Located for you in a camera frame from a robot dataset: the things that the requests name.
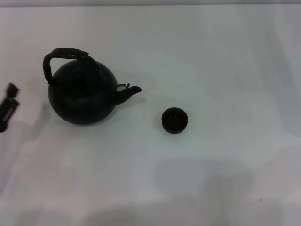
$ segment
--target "teapot spout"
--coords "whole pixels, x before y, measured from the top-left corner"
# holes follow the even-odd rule
[[[112,102],[114,105],[119,105],[126,102],[132,95],[140,93],[142,89],[138,86],[130,87],[130,84],[120,84],[115,88],[112,95]]]

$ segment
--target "teapot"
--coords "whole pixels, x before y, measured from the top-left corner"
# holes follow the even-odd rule
[[[52,76],[52,58],[74,59]],[[49,84],[48,97],[54,111],[78,125],[96,123],[116,105],[141,92],[138,86],[117,84],[113,73],[88,53],[74,48],[57,48],[44,57],[43,70]]]

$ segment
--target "teapot handle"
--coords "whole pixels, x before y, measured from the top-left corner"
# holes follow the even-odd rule
[[[88,58],[89,60],[92,59],[92,57],[90,57],[88,53],[81,51],[79,49],[56,48],[51,53],[47,54],[44,57],[44,61],[43,61],[44,75],[46,80],[48,81],[48,84],[54,83],[52,73],[51,73],[51,67],[50,67],[50,61],[52,58],[74,59],[74,60],[80,60],[84,58]]]

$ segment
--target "white table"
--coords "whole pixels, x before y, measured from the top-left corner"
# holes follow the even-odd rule
[[[1,226],[299,226],[301,5],[0,8]],[[103,123],[52,110],[44,55],[142,87]],[[53,71],[67,60],[53,60]],[[186,130],[161,115],[179,107]]]

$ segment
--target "black object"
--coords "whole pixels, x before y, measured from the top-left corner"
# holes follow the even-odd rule
[[[169,133],[181,133],[187,126],[188,116],[180,108],[172,107],[162,114],[163,128]]]
[[[10,83],[6,89],[6,97],[0,105],[0,133],[8,128],[8,121],[19,106],[19,102],[14,98],[17,96],[19,89]]]
[[[51,74],[52,58],[74,59]],[[138,86],[117,85],[113,73],[88,53],[57,48],[43,62],[48,97],[55,112],[73,124],[92,124],[107,117],[115,105],[141,92]]]

